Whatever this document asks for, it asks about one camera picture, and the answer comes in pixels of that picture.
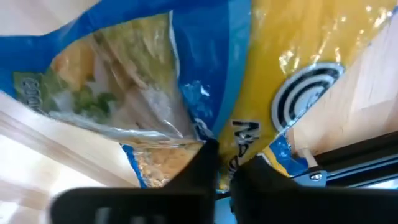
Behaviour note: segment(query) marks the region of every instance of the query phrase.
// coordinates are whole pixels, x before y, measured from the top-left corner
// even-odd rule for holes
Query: food package
[[[182,3],[150,4],[101,1],[49,34],[0,37],[0,89],[40,114],[132,146],[142,184],[155,187],[202,142],[177,87],[170,41],[169,11]]]
[[[150,187],[217,138],[228,189],[259,152],[287,170],[267,146],[344,74],[395,3],[104,0],[47,35],[0,37],[0,89],[125,144]]]
[[[396,5],[396,0],[228,2],[226,8],[207,9],[205,17],[203,9],[192,9],[174,22],[180,51],[207,52],[206,58],[180,60],[181,72],[192,67],[197,72],[181,73],[178,81],[200,133],[220,142],[224,187],[239,165],[267,149],[344,74]],[[204,27],[193,29],[195,24]]]

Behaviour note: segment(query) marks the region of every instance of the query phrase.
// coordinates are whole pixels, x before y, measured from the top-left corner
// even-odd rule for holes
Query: black frame
[[[326,185],[365,187],[398,178],[398,131],[315,156]]]

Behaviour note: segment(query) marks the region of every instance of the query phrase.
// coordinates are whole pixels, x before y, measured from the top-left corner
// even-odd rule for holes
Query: printed logo
[[[229,161],[229,177],[235,173],[239,167],[239,159],[248,151],[249,146],[259,139],[260,123],[253,121],[232,120],[232,126],[236,129],[234,132],[235,143],[238,145],[238,153]]]
[[[338,63],[317,63],[288,79],[272,102],[272,122],[285,131],[339,79],[344,67]]]
[[[39,82],[33,78],[24,78],[22,80],[22,90],[24,91],[26,105],[36,112],[43,113]]]

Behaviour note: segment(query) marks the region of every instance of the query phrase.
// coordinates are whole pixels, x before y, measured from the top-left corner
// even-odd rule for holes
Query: yellow plastic bag
[[[395,5],[395,0],[253,0],[244,80],[218,138],[221,188],[344,74]]]

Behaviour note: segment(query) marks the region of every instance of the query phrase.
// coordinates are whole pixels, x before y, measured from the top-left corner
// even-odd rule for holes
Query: frozen vegetable bag
[[[0,89],[38,113],[132,145],[146,184],[162,185],[201,147],[170,41],[170,10],[188,7],[199,4],[104,0],[47,35],[0,37]]]
[[[189,63],[180,58],[179,84],[201,132],[220,142],[222,188],[228,187],[227,176],[291,127],[344,74],[392,16],[396,0],[250,4],[229,1],[228,20],[212,19],[220,6],[207,16],[203,9],[186,11],[173,23],[179,52],[208,52]],[[228,34],[215,28],[221,24],[229,24]],[[201,44],[195,42],[199,28],[206,31]],[[227,57],[222,50],[222,57],[211,54],[220,46]],[[184,74],[190,67],[197,72]]]

